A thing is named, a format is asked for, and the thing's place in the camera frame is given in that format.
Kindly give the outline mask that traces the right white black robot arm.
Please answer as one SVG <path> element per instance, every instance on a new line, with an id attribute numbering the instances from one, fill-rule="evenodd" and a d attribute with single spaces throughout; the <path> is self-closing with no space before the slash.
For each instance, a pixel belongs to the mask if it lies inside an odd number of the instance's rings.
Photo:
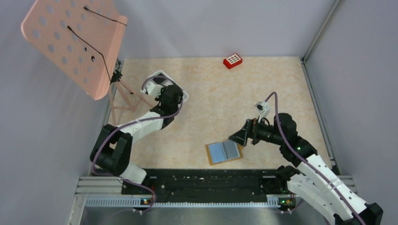
<path id="1" fill-rule="evenodd" d="M 298 135 L 297 124 L 288 113 L 277 114 L 273 125 L 263 119 L 247 119 L 228 139 L 241 146 L 246 146 L 249 139 L 252 145 L 260 141 L 278 145 L 291 165 L 277 169 L 276 189 L 300 196 L 330 225 L 381 224 L 382 208 L 377 203 L 367 203 L 347 187 L 317 150 Z"/>

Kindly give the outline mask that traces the white plastic basket tray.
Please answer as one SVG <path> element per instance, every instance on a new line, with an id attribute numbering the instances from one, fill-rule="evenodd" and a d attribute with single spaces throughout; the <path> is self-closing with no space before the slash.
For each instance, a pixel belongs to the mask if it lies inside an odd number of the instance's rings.
<path id="1" fill-rule="evenodd" d="M 148 76 L 147 81 L 143 83 L 142 92 L 149 96 L 155 97 L 155 94 L 160 93 L 159 86 L 170 86 L 173 84 L 181 89 L 183 92 L 183 102 L 186 103 L 189 99 L 188 93 L 163 70 L 158 70 L 152 75 Z"/>

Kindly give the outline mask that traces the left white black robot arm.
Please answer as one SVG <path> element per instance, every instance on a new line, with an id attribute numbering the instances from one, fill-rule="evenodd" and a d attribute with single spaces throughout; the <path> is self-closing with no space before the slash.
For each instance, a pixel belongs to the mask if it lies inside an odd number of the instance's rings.
<path id="1" fill-rule="evenodd" d="M 151 182 L 147 172 L 130 161 L 134 143 L 146 135 L 166 128 L 174 121 L 183 103 L 183 90 L 176 84 L 156 85 L 145 93 L 153 96 L 157 105 L 146 114 L 128 123 L 106 124 L 93 147 L 90 161 L 105 174 L 127 179 L 140 194 L 149 191 Z"/>

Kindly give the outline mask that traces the black card in basket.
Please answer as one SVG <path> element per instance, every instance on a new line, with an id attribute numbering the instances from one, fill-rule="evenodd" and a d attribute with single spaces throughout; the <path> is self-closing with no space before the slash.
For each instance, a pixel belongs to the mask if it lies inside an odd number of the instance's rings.
<path id="1" fill-rule="evenodd" d="M 156 77 L 153 79 L 153 82 L 155 84 L 163 84 L 167 82 L 167 79 L 165 77 Z"/>

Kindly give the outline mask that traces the red box with grid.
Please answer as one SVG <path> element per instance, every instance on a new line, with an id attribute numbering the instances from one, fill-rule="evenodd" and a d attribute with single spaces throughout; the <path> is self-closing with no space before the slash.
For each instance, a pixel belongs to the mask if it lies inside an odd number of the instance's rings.
<path id="1" fill-rule="evenodd" d="M 223 64 L 227 69 L 232 69 L 232 68 L 240 65 L 242 62 L 243 62 L 242 57 L 237 53 L 235 53 L 223 60 Z"/>

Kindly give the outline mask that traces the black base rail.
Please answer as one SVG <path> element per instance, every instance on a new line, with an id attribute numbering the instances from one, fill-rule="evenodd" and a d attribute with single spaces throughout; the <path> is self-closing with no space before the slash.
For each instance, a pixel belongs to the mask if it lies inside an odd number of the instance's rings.
<path id="1" fill-rule="evenodd" d="M 150 195 L 161 203 L 276 203 L 293 207 L 275 169 L 147 169 L 142 187 L 124 181 L 123 195 Z"/>

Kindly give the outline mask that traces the aluminium frame rail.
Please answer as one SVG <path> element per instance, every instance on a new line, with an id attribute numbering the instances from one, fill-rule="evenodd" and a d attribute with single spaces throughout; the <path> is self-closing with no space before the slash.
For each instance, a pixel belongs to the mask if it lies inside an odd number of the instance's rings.
<path id="1" fill-rule="evenodd" d="M 332 147 L 332 139 L 329 135 L 329 131 L 327 128 L 327 123 L 323 115 L 323 110 L 321 107 L 321 101 L 319 98 L 319 93 L 316 88 L 315 82 L 314 82 L 314 76 L 311 75 L 310 69 L 309 69 L 309 60 L 311 59 L 313 53 L 315 52 L 317 46 L 323 39 L 323 36 L 326 34 L 329 26 L 331 25 L 336 13 L 339 11 L 341 6 L 344 4 L 343 0 L 334 0 L 331 8 L 329 9 L 328 13 L 326 14 L 325 18 L 323 19 L 318 31 L 316 32 L 314 38 L 312 39 L 309 47 L 307 48 L 305 54 L 303 57 L 300 58 L 301 66 L 306 78 L 306 83 L 309 88 L 309 92 L 311 95 L 311 99 L 315 108 L 315 112 L 317 115 L 318 122 L 320 124 L 321 128 L 321 133 L 323 136 L 323 139 L 325 141 L 326 149 L 328 152 L 328 155 L 333 158 L 334 157 L 334 151 Z"/>

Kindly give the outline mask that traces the pink perforated music stand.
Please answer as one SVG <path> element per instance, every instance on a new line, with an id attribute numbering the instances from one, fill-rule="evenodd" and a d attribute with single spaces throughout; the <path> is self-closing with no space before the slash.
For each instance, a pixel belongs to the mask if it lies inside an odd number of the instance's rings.
<path id="1" fill-rule="evenodd" d="M 91 99 L 100 100 L 111 91 L 127 23 L 112 0 L 37 0 L 21 32 Z"/>

